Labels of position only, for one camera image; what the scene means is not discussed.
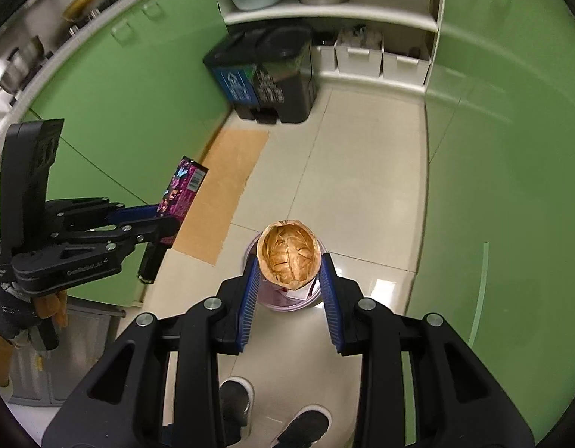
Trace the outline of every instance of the white storage bin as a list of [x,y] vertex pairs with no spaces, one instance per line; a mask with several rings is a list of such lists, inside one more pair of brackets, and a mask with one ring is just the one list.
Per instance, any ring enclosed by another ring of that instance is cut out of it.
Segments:
[[337,67],[340,73],[379,77],[381,74],[381,61],[383,59],[382,40],[381,50],[348,47],[340,44],[340,42],[341,38],[338,38],[335,44]]
[[395,53],[383,53],[383,79],[422,86],[428,71],[427,61]]
[[313,69],[316,73],[328,70],[334,71],[335,64],[335,47],[329,45],[313,45],[311,48]]

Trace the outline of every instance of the crumpled brown paper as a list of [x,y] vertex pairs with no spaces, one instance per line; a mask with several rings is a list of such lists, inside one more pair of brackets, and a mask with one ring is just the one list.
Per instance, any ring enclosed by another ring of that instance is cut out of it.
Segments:
[[279,220],[263,231],[257,258],[267,280],[297,290],[318,274],[321,249],[312,231],[299,220]]

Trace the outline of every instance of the black dual-compartment trash bin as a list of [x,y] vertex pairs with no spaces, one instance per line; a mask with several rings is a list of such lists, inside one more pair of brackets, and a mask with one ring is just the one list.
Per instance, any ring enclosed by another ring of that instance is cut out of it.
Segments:
[[267,26],[230,34],[203,59],[242,119],[301,123],[316,97],[312,31]]

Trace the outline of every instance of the brown paper sheet on floor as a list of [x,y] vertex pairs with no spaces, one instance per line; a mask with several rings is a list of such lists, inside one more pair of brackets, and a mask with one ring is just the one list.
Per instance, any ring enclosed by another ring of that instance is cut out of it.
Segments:
[[209,169],[178,237],[177,251],[215,265],[246,181],[257,163],[269,133],[223,128],[203,165]]

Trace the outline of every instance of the hand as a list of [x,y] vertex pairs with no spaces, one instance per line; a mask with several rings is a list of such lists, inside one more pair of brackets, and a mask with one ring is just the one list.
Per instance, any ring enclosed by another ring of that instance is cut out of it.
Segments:
[[44,318],[55,316],[61,327],[68,324],[67,293],[59,292],[30,299],[11,284],[0,285],[0,336],[10,343],[22,332],[34,327]]

